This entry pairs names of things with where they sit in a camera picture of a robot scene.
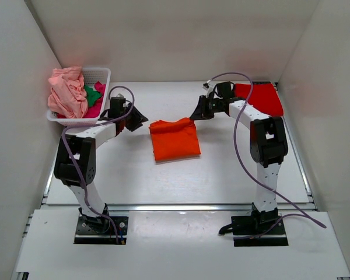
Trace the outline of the orange t shirt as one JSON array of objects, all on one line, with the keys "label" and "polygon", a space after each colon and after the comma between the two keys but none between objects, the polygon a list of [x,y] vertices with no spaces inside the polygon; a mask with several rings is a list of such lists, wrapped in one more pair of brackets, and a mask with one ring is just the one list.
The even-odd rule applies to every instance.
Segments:
[{"label": "orange t shirt", "polygon": [[159,120],[149,126],[157,162],[190,158],[201,154],[197,129],[190,118],[176,122]]}]

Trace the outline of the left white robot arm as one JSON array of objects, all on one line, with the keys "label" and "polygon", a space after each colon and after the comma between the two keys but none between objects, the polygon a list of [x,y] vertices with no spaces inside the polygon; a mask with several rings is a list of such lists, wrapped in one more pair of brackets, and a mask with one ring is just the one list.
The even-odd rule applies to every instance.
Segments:
[{"label": "left white robot arm", "polygon": [[110,99],[110,106],[101,113],[99,121],[100,124],[85,127],[76,135],[66,133],[61,137],[54,176],[73,192],[79,202],[83,222],[102,234],[115,224],[94,185],[97,172],[96,150],[123,129],[133,132],[142,127],[148,118],[130,101],[120,96]]}]

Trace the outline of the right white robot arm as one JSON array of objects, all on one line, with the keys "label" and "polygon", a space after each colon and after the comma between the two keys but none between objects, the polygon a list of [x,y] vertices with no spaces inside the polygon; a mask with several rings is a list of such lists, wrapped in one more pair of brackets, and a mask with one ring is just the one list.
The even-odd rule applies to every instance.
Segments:
[{"label": "right white robot arm", "polygon": [[247,220],[252,231],[264,233],[278,220],[277,185],[278,173],[288,154],[288,143],[284,122],[280,116],[270,116],[249,103],[254,92],[251,84],[246,97],[236,96],[232,82],[221,82],[211,86],[203,84],[206,90],[201,95],[190,119],[210,120],[216,113],[224,112],[249,129],[249,151],[257,164],[257,189]]}]

